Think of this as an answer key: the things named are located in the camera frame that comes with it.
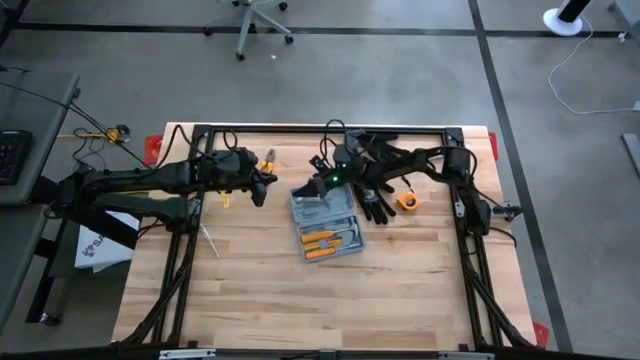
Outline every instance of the concrete floor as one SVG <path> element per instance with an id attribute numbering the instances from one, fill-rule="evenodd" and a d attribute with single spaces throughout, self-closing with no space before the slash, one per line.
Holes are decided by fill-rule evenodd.
<path id="1" fill-rule="evenodd" d="M 542 13 L 557 0 L 478 0 L 487 30 L 543 30 Z M 474 29 L 467 0 L 290 0 L 276 19 L 292 27 Z M 624 27 L 597 2 L 596 30 Z M 211 0 L 32 0 L 22 22 L 200 26 L 229 5 Z M 247 60 L 233 56 L 237 35 L 15 30 L 2 64 L 80 75 L 78 103 L 100 121 L 125 123 L 130 148 L 163 132 L 167 121 L 485 125 L 502 138 L 475 36 L 296 34 L 249 38 Z M 640 114 L 574 116 L 546 84 L 578 39 L 490 38 L 489 49 L 544 245 L 576 352 L 639 357 L 640 230 L 634 204 L 640 181 L 619 139 L 640 133 Z M 633 42 L 592 39 L 555 78 L 578 110 L 630 107 L 640 99 L 640 52 Z M 69 115 L 62 132 L 86 126 Z M 59 141 L 45 174 L 60 179 L 76 143 Z M 500 141 L 505 197 L 517 202 Z M 135 166 L 116 148 L 110 168 Z M 97 159 L 93 164 L 99 165 Z M 536 261 L 522 218 L 514 222 L 518 256 L 534 320 L 550 326 Z M 110 340 L 123 276 L 67 281 L 53 303 L 67 318 L 55 329 L 22 322 L 42 264 L 34 261 L 1 351 L 105 344 Z M 550 348 L 556 348 L 552 339 Z"/>

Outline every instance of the wooden tabletop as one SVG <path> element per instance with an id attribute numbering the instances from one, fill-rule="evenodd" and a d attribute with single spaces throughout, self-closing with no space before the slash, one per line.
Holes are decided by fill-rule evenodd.
<path id="1" fill-rule="evenodd" d="M 163 152 L 175 123 L 165 130 Z M 188 135 L 194 123 L 182 123 Z M 462 127 L 466 146 L 478 157 L 476 186 L 498 201 L 502 191 L 485 127 Z M 398 211 L 388 225 L 366 224 L 367 248 L 357 254 L 305 264 L 300 257 L 288 191 L 306 183 L 314 169 L 319 134 L 238 134 L 263 158 L 276 150 L 278 182 L 263 207 L 234 192 L 224 209 L 220 195 L 206 195 L 201 221 L 221 259 L 200 235 L 191 275 L 181 342 L 243 349 L 457 350 L 472 344 L 460 255 L 448 186 L 423 174 L 408 176 L 421 200 L 415 212 Z M 440 138 L 402 135 L 405 149 L 440 145 Z M 222 141 L 216 139 L 216 147 Z M 167 162 L 186 158 L 177 139 Z M 398 193 L 407 191 L 399 179 Z M 166 197 L 161 192 L 153 197 Z M 394 195 L 386 196 L 395 203 Z M 364 216 L 358 209 L 359 216 Z M 493 226 L 509 230 L 502 220 Z M 170 234 L 154 229 L 138 241 L 113 340 L 129 335 L 158 299 Z M 495 297 L 520 332 L 535 336 L 512 241 L 485 237 Z M 483 332 L 490 339 L 479 301 Z M 173 310 L 169 309 L 165 336 Z"/>

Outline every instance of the office chair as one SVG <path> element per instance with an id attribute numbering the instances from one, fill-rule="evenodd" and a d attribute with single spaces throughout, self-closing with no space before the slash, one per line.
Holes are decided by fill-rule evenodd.
<path id="1" fill-rule="evenodd" d="M 247 40 L 247 34 L 249 30 L 255 31 L 255 23 L 254 20 L 258 20 L 269 27 L 274 28 L 281 34 L 284 34 L 284 41 L 287 45 L 293 43 L 293 36 L 291 36 L 291 31 L 286 27 L 282 26 L 282 24 L 273 20 L 269 16 L 265 15 L 262 11 L 260 11 L 257 6 L 266 5 L 269 3 L 274 3 L 276 0 L 263 0 L 263 1 L 254 1 L 254 0 L 234 0 L 231 2 L 238 9 L 230 14 L 222 15 L 216 19 L 209 21 L 203 29 L 205 36 L 211 36 L 214 33 L 215 26 L 222 25 L 231 21 L 237 21 L 242 19 L 242 28 L 240 29 L 240 40 L 238 40 L 238 48 L 236 50 L 236 59 L 238 61 L 244 60 L 243 50 L 244 44 Z M 287 10 L 287 3 L 280 2 L 278 4 L 280 11 Z"/>

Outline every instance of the keyboard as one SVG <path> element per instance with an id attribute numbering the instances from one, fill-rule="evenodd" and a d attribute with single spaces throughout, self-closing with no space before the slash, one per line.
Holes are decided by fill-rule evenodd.
<path id="1" fill-rule="evenodd" d="M 33 135 L 24 130 L 0 131 L 0 186 L 15 185 L 31 149 Z"/>

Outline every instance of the yellow-handled pliers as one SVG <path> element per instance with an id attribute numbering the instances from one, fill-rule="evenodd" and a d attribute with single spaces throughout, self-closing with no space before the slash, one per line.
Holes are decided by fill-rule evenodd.
<path id="1" fill-rule="evenodd" d="M 271 174 L 273 172 L 273 162 L 276 160 L 276 151 L 274 149 L 269 150 L 267 156 L 260 162 L 260 171 L 265 171 Z"/>

